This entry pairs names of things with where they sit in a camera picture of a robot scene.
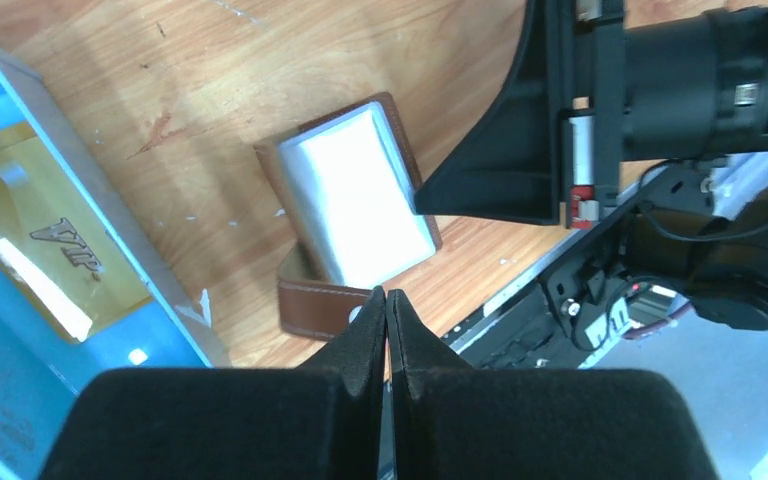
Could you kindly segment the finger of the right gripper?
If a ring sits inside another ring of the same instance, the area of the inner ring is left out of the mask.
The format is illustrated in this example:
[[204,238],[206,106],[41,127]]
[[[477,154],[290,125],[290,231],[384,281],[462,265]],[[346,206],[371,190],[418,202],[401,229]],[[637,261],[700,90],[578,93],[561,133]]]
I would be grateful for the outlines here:
[[528,1],[512,64],[475,126],[414,195],[423,215],[560,222],[560,114],[571,104],[572,2]]

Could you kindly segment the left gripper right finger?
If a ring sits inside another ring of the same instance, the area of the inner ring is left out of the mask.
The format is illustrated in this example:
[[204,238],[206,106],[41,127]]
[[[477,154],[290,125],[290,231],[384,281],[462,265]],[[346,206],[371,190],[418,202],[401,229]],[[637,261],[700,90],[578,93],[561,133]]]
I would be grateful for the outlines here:
[[387,298],[400,479],[713,479],[684,398],[644,370],[478,369]]

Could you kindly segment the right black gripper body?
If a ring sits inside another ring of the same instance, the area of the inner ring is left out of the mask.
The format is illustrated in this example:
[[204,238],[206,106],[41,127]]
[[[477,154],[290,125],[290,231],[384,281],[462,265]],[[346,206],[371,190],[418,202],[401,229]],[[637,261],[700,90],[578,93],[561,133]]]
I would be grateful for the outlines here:
[[564,119],[568,225],[615,205],[624,161],[768,151],[768,7],[632,29],[621,1],[556,10],[573,42],[571,94],[589,101]]

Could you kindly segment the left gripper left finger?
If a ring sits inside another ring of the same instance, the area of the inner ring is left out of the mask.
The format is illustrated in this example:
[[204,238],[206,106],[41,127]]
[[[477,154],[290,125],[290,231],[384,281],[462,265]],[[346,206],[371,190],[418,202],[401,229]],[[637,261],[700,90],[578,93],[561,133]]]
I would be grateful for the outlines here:
[[385,294],[291,369],[122,368],[93,379],[44,479],[373,479]]

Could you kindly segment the brown leather card holder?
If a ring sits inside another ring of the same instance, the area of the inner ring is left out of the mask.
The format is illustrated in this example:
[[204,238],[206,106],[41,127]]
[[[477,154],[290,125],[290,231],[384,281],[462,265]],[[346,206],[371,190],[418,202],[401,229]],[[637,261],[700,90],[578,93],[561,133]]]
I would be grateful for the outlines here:
[[422,184],[393,96],[379,92],[255,144],[296,241],[276,274],[283,331],[328,341],[371,290],[434,256]]

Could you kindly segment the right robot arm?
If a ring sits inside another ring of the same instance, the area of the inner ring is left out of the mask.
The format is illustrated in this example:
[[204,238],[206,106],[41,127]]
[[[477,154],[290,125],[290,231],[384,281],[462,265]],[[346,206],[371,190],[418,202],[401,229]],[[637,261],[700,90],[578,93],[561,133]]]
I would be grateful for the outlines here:
[[724,218],[710,185],[768,152],[768,6],[624,21],[621,1],[527,2],[500,92],[415,208],[582,230],[538,279],[576,346],[637,283],[768,331],[768,188]]

